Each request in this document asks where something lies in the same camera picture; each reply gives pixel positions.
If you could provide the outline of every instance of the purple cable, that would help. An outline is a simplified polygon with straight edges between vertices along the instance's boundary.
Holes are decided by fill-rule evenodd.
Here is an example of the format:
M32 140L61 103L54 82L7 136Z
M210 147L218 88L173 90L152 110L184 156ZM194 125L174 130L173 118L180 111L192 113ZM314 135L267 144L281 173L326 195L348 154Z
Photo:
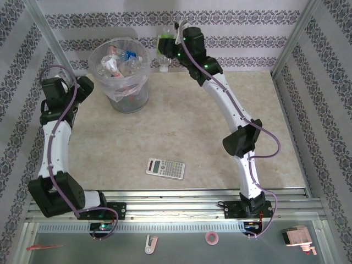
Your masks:
M64 110L64 112L60 115L60 117L57 120L53 130L51 131L50 137L49 137L47 158L48 158L48 170L49 170L50 180L53 183L53 185L56 188L56 190L58 191L58 193L60 194L60 196L62 197L62 199L71 208L71 210L73 211L73 213L75 214L75 216L77 218L79 217L79 214L81 212L89 212L89 211L96 211L96 210L109 210L109 211L113 212L116 215L116 223L115 223L114 227L111 229L111 231L106 236L100 238L100 240L104 240L105 238L110 237L112 235L112 233L117 228L117 222L118 222L118 219L119 219L119 215L117 214L117 212L114 209L111 209L111 208L108 208L108 207L94 207L94 208L90 208L90 209L77 210L76 207L71 203L71 201L64 194L64 192L62 192L62 190L60 189L59 185L57 184L57 182L56 182L56 180L54 178L53 164L51 163L51 148L52 148L53 139L54 139L54 136L55 136L55 132L56 132L57 128L60 125L60 122L64 119L64 117L66 116L67 112L70 110L71 106L73 105L73 103L75 101L75 98L76 98L76 95L77 95L77 90L78 90L78 84L77 84L77 80L76 80L76 77L75 77L75 74L73 73L73 71L71 71L70 69L68 69L68 68L66 68L64 66L61 66L61 65L50 65L50 66L46 67L44 70L42 70L42 72L39 75L40 83L42 83L42 81L43 81L44 72L47 71L48 69L51 69L51 68L64 69L66 72L68 72L71 75L71 77L73 79L73 82L74 82L74 92L73 92L71 101L67 105L67 107Z
M249 163L249 172L250 172L250 175L251 175L251 179L253 181L253 183L262 191L265 191L267 193L270 193L271 195L274 196L274 199L275 199L275 209L273 211L273 215L272 217L270 218L269 222L268 222L268 225L266 225L266 227L262 230L262 232L260 232L259 234L255 234L254 237L259 237L260 235L262 235L267 229L268 227L270 226L273 218L274 218L274 215L276 213L276 210L277 210L277 207L278 207L278 200L277 200L277 196L276 194L274 194L272 191L269 191L267 189L264 189L263 187L260 186L260 184L254 179L254 176L253 176L253 172L252 172L252 166L251 166L251 160L254 159L254 158L271 158L271 157L274 157L276 156L279 151L281 150L281 144L280 144L280 141L278 140L278 138L273 135L271 132L269 132L268 130L266 130L265 128L262 128L256 124L254 124L253 122L250 122L248 119L245 118L245 116L243 115L242 111L240 110L240 108L238 107L238 105L236 104L234 98L232 98L232 95L230 94L230 92L228 91L228 89L220 82L218 81L215 77L213 77L210 73L208 73L206 70L204 70L201 65L199 65L192 57L191 53L189 52L189 50L187 49L186 47L186 44L183 40L183 30L181 29L185 24L187 23L187 20L184 20L181 22L181 24L179 25L179 37L180 37L180 41L181 41L181 44L182 44L182 47L186 53L186 55L188 56L188 58L191 60L191 62L193 63L193 65L195 67L197 67L198 70L200 70L202 73L204 73L206 76L208 76L211 80L213 80L217 85L219 85L219 87L227 94L227 96L229 97L229 99L231 100L233 106L236 108L237 112L240 114L240 116L242 117L243 120L245 120L248 124L252 125L253 127L263 131L264 133L266 133L267 135L269 135L270 137L272 137L275 142L277 143L277 151L271 155L267 155L267 156L252 156L248 159L248 163Z

